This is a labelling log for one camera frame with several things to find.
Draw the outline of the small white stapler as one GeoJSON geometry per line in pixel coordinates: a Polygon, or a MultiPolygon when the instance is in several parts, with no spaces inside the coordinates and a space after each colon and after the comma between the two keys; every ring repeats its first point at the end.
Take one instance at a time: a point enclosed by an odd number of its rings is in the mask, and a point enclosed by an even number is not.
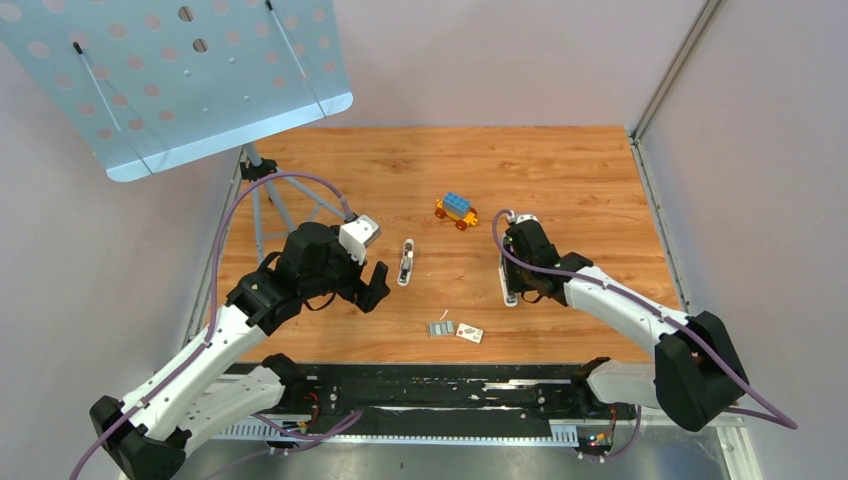
{"type": "Polygon", "coordinates": [[[407,238],[404,241],[397,277],[397,283],[399,286],[407,286],[411,278],[414,265],[414,246],[415,242],[412,238],[407,238]]]}

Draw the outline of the grey white stapler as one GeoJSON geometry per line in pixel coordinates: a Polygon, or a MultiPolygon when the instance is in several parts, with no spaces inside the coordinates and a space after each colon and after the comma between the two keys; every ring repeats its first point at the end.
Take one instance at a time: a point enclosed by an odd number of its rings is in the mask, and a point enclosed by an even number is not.
{"type": "Polygon", "coordinates": [[[509,285],[507,261],[503,256],[500,256],[498,264],[498,275],[501,284],[503,302],[506,307],[514,308],[519,304],[518,296],[509,285]]]}

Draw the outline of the white staple box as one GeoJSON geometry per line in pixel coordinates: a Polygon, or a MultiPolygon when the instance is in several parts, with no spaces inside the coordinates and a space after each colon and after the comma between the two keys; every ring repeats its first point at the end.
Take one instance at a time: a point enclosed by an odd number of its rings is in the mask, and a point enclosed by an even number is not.
{"type": "Polygon", "coordinates": [[[456,336],[464,340],[480,344],[484,335],[484,331],[480,328],[471,325],[460,323],[456,330],[456,336]]]}

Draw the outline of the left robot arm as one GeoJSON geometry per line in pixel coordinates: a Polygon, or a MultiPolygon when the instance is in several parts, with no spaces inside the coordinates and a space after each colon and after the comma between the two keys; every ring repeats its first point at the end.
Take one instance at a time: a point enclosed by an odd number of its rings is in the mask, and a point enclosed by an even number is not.
{"type": "Polygon", "coordinates": [[[390,292],[382,261],[369,282],[361,278],[367,248],[379,235],[366,215],[342,225],[301,224],[282,251],[239,280],[207,327],[161,371],[120,399],[99,399],[90,417],[119,469],[130,479],[170,479],[228,426],[267,409],[293,413],[306,405],[306,376],[283,354],[267,357],[233,385],[207,390],[316,297],[371,312],[390,292]]]}

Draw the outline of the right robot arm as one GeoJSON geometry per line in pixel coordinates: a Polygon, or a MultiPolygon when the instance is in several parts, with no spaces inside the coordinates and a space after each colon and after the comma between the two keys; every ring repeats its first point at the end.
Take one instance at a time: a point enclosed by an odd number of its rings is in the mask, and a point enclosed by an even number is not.
{"type": "Polygon", "coordinates": [[[506,213],[495,236],[507,305],[528,292],[601,320],[649,354],[646,363],[598,357],[572,376],[571,403],[584,417],[612,404],[663,411],[697,432],[727,411],[748,382],[729,333],[716,315],[688,315],[614,280],[576,252],[558,253],[532,214],[506,213]]]}

